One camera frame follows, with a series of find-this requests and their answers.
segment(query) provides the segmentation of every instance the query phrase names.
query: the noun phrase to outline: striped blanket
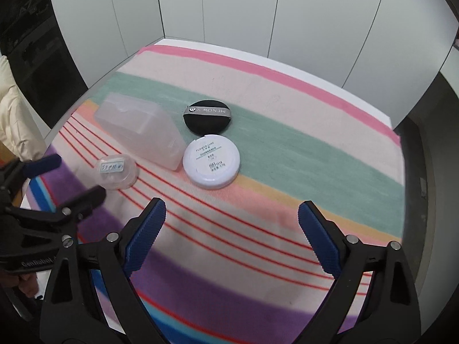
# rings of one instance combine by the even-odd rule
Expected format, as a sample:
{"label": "striped blanket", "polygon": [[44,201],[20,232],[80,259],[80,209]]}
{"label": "striped blanket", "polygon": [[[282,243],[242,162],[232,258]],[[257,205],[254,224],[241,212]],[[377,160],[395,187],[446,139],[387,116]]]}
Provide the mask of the striped blanket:
{"label": "striped blanket", "polygon": [[[183,168],[168,171],[127,151],[94,119],[111,92],[160,104],[188,143],[196,138],[182,119],[188,105],[228,104],[233,120],[223,135],[240,151],[237,179],[206,191]],[[70,117],[47,154],[55,152],[63,165],[32,180],[32,208],[53,211],[95,185],[93,167],[105,155],[130,154],[139,166],[133,187],[108,191],[104,206],[80,224],[82,242],[119,231],[153,197],[166,202],[166,222],[131,281],[176,344],[295,339],[333,282],[298,226],[304,200],[364,242],[386,245],[402,235],[403,157],[391,128],[317,86],[221,54],[144,48]],[[369,279],[363,276],[342,329],[355,322]],[[116,320],[98,274],[95,283]]]}

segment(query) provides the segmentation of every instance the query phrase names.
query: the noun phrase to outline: metal screw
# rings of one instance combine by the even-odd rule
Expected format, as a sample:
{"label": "metal screw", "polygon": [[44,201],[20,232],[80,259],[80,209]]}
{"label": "metal screw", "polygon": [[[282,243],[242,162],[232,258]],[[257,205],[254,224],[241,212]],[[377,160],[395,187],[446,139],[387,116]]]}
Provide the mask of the metal screw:
{"label": "metal screw", "polygon": [[346,240],[351,243],[352,245],[354,245],[355,243],[358,243],[359,242],[359,238],[357,238],[355,235],[353,234],[349,234],[346,236]]}
{"label": "metal screw", "polygon": [[395,240],[391,242],[391,247],[396,251],[402,248],[400,243],[396,242]]}
{"label": "metal screw", "polygon": [[118,233],[110,233],[107,235],[107,240],[109,242],[114,242],[118,239]]}
{"label": "metal screw", "polygon": [[66,240],[63,241],[63,245],[65,248],[69,248],[72,244],[73,244],[72,238],[67,238]]}

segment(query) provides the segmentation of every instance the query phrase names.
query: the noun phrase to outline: label on container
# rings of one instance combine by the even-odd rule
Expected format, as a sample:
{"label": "label on container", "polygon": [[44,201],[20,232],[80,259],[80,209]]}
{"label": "label on container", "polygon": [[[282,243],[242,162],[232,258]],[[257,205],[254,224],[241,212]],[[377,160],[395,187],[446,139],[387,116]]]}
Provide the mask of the label on container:
{"label": "label on container", "polygon": [[122,172],[125,169],[125,160],[109,161],[100,163],[100,173]]}
{"label": "label on container", "polygon": [[205,138],[195,151],[196,170],[203,175],[216,175],[224,171],[232,161],[226,146],[221,142]]}

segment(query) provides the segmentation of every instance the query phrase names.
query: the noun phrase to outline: white wall panel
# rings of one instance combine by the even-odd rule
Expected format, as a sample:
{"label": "white wall panel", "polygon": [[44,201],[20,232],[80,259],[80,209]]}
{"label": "white wall panel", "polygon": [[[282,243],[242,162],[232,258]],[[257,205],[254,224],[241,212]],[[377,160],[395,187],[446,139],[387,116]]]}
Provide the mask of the white wall panel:
{"label": "white wall panel", "polygon": [[159,0],[159,2],[166,36],[204,41],[203,0]]}
{"label": "white wall panel", "polygon": [[164,36],[158,0],[112,0],[128,56]]}
{"label": "white wall panel", "polygon": [[268,56],[277,0],[203,0],[206,42]]}
{"label": "white wall panel", "polygon": [[344,89],[387,114],[395,127],[432,83],[457,29],[445,0],[381,0]]}
{"label": "white wall panel", "polygon": [[269,57],[342,87],[380,0],[279,0]]}
{"label": "white wall panel", "polygon": [[51,0],[65,43],[88,87],[127,58],[112,0]]}

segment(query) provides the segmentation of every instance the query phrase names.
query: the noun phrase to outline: blue stripe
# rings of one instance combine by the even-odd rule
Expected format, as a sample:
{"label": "blue stripe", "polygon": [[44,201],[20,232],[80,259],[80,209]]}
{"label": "blue stripe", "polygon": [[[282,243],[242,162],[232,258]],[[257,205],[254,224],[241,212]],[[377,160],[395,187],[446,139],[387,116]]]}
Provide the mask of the blue stripe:
{"label": "blue stripe", "polygon": [[51,199],[50,194],[48,193],[48,190],[46,189],[46,186],[43,183],[43,180],[41,177],[36,177],[37,179],[37,184],[41,189],[41,192],[44,196],[44,199],[47,201],[49,208],[51,208],[51,212],[56,212],[56,205],[54,204],[53,200]]}
{"label": "blue stripe", "polygon": [[42,211],[52,212],[53,210],[51,209],[46,197],[44,196],[36,177],[30,180],[29,187],[39,208]]}

